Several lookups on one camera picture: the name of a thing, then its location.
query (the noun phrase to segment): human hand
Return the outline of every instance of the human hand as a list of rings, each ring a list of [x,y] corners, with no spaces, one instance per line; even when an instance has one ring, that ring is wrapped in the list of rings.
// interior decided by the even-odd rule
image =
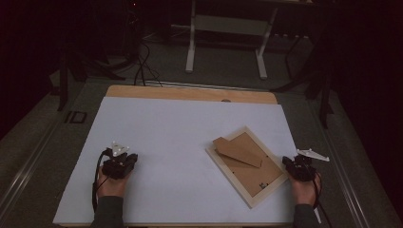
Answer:
[[[98,198],[113,196],[113,197],[121,197],[125,196],[125,186],[127,184],[128,179],[130,178],[130,173],[128,173],[124,179],[114,180],[104,175],[102,172],[102,166],[99,169],[99,178],[98,178]]]
[[[291,175],[288,175],[293,196],[296,204],[309,204],[311,206],[315,205],[315,201],[317,199],[317,194],[315,191],[315,185],[312,181],[302,182],[299,180],[295,180]],[[315,183],[317,184],[317,191],[320,193],[320,189],[322,187],[320,174],[315,174]]]

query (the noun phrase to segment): floor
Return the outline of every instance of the floor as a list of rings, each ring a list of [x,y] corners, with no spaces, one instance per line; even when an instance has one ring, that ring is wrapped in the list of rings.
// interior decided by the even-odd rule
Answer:
[[[161,42],[152,33],[144,41],[143,58],[149,48],[144,66],[148,68],[144,71],[148,86],[160,86],[161,83],[162,86],[268,91],[290,82],[283,60],[293,41],[286,37],[273,37],[269,41],[264,53],[269,79],[262,81],[254,50],[227,45],[223,41],[212,47],[211,41],[199,39],[194,71],[185,73],[188,33],[186,28],[175,28],[174,31],[177,32],[171,43]],[[305,40],[290,56],[293,72],[301,67],[309,48],[310,44]],[[136,65],[116,71],[126,77],[122,82],[108,80],[91,69],[85,83],[70,77],[69,100],[63,111],[56,111],[59,98],[49,94],[0,142],[3,157],[0,193],[12,199],[1,201],[2,227],[60,227],[52,224],[52,220],[100,101],[110,85],[132,85],[138,68]],[[50,77],[57,84],[58,71]],[[337,94],[331,93],[333,114],[327,116],[329,128],[325,129],[317,116],[320,100],[305,99],[306,86],[300,85],[276,96],[283,106],[296,147],[314,148],[331,158],[331,162],[314,161],[313,166],[324,179],[321,202],[333,227],[403,227]],[[69,111],[87,113],[86,120],[83,123],[66,122]],[[29,172],[21,175],[23,168]],[[12,183],[21,179],[23,191],[8,192],[15,188]],[[321,226],[330,227],[323,212],[319,210],[319,213]]]

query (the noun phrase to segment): wooden frame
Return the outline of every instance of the wooden frame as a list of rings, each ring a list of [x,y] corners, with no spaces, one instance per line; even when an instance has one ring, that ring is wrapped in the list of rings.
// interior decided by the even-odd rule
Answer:
[[[106,93],[107,97],[172,99],[189,101],[233,103],[277,104],[276,96],[270,92],[247,90],[186,88],[186,87],[153,87],[140,85],[112,85]]]
[[[248,127],[245,126],[240,131],[225,138],[263,160],[261,167],[255,167],[218,153],[215,145],[206,149],[211,159],[231,182],[249,208],[253,208],[288,179],[286,171],[280,159]]]

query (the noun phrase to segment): cable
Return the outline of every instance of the cable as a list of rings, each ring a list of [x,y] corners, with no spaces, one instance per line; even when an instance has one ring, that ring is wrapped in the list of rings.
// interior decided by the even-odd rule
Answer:
[[[151,67],[148,65],[148,63],[144,62],[143,63],[143,67],[145,67],[146,69],[148,69],[148,72],[152,75],[152,78],[147,79],[146,80],[155,80],[157,81],[161,87],[163,87],[163,84],[161,83],[161,81],[158,79],[160,77],[160,73],[157,70],[151,69]]]
[[[153,79],[156,80],[160,84],[161,87],[163,87],[163,85],[161,84],[160,80],[158,80],[158,77],[160,76],[160,74],[157,71],[152,70],[151,67],[148,65],[148,63],[146,62],[148,57],[149,57],[149,55],[150,55],[149,46],[146,45],[144,42],[141,42],[141,44],[147,49],[147,53],[146,53],[144,58],[142,56],[139,56],[140,67],[137,70],[136,75],[134,77],[134,85],[136,85],[137,79],[139,77],[139,74],[141,73],[142,74],[143,85],[145,86],[144,67],[146,67],[148,69],[148,71],[150,72],[150,74],[153,76]]]
[[[102,181],[102,183],[100,183],[100,185],[98,185],[97,190],[95,190],[95,192],[98,192],[98,190],[100,189],[100,187],[109,179],[110,176],[107,176],[104,181]]]
[[[95,178],[94,178],[94,182],[92,183],[92,208],[94,209],[94,212],[97,210],[97,206],[98,206],[98,201],[97,201],[98,174],[99,174],[102,157],[104,155],[106,155],[106,152],[107,152],[107,149],[101,153],[100,158],[98,159],[97,167],[95,170]]]
[[[333,228],[332,222],[330,222],[329,217],[328,217],[328,215],[327,215],[325,209],[323,208],[322,204],[321,204],[320,201],[319,201],[319,197],[320,197],[320,195],[321,195],[321,193],[322,193],[322,189],[323,189],[322,178],[320,177],[320,175],[319,175],[319,173],[318,173],[317,171],[316,171],[314,174],[312,174],[312,173],[309,171],[309,165],[308,165],[308,164],[306,164],[305,162],[303,162],[303,165],[304,165],[304,167],[307,169],[308,173],[311,174],[311,175],[313,175],[313,176],[311,176],[311,177],[312,177],[312,183],[314,184],[314,187],[315,187],[315,195],[317,196],[317,197],[316,197],[316,200],[315,200],[315,206],[319,206],[320,210],[322,211],[323,215],[325,216],[325,218],[326,218],[326,220],[327,220],[327,222],[328,222],[328,224],[329,224],[329,227],[330,227],[330,228]],[[317,188],[317,182],[316,182],[317,176],[319,177],[320,188]]]

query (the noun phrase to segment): white paper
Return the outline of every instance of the white paper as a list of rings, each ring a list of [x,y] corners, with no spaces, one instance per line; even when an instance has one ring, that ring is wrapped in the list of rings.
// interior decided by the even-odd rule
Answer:
[[[244,126],[276,156],[296,155],[278,104],[105,97],[53,222],[92,222],[95,166],[113,141],[139,155],[126,188],[125,223],[291,222],[289,181],[249,209],[204,150]]]

